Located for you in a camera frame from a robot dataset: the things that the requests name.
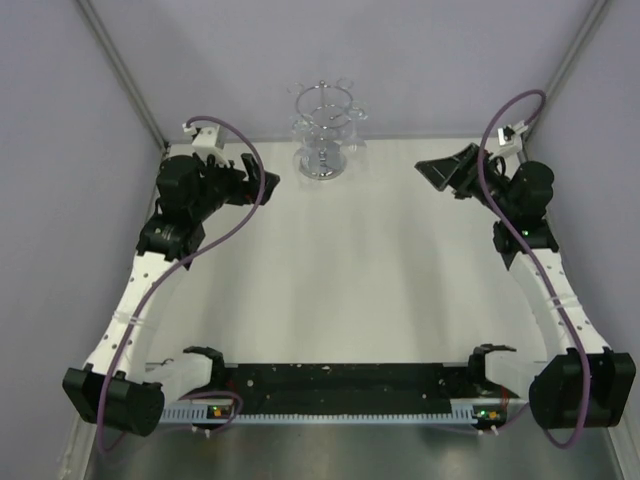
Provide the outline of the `chrome wine glass rack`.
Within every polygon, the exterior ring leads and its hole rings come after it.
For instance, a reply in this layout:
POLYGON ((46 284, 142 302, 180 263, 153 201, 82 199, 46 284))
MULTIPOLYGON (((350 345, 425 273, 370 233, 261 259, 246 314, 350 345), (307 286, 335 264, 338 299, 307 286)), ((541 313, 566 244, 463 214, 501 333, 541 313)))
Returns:
POLYGON ((313 139, 306 148, 299 146, 294 154, 294 165, 309 180, 332 180, 346 167, 340 143, 350 122, 345 110, 353 96, 349 86, 344 87, 339 82, 319 80, 306 87, 307 90, 296 97, 294 111, 312 116, 313 139))

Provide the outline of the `clear wine glass taken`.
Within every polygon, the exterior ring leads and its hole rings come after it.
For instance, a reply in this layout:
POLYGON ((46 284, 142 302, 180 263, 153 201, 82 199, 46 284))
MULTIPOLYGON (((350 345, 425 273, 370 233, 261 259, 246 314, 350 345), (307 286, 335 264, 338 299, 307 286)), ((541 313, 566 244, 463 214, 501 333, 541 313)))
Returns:
POLYGON ((368 119, 370 108, 366 103, 352 101, 345 110, 351 125, 351 132, 344 140, 342 146, 348 153, 364 152, 367 148, 366 141, 361 137, 359 130, 361 124, 368 119))

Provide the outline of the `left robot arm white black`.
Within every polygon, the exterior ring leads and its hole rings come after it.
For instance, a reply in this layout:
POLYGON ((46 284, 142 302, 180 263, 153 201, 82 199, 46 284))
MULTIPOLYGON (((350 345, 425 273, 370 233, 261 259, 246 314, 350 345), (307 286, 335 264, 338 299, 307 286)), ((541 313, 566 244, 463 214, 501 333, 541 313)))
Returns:
POLYGON ((225 205, 264 205, 280 183, 252 154, 241 160, 240 169, 214 154, 162 161, 158 197, 140 231, 125 291, 84 366, 68 369, 63 378, 63 390, 85 422, 146 437, 166 406, 195 390, 212 397, 226 387, 223 356, 211 347, 187 347, 153 370, 146 364, 162 310, 204 248, 204 221, 225 205))

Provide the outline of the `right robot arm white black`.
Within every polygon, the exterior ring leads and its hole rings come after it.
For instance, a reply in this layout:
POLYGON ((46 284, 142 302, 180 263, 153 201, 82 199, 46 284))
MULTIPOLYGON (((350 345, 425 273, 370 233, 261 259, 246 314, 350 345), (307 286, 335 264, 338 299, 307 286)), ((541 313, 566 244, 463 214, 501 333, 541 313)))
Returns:
POLYGON ((513 347, 482 344, 469 358, 469 388, 481 396, 506 388, 528 402, 545 430, 618 425, 636 365, 595 329, 564 272, 546 221, 552 170, 530 161, 507 175, 504 156, 487 153, 479 166, 478 153, 471 143, 450 157, 419 161, 415 168, 438 191, 451 189, 457 199, 500 208, 504 216, 493 226, 494 247, 527 300, 545 355, 524 359, 513 347))

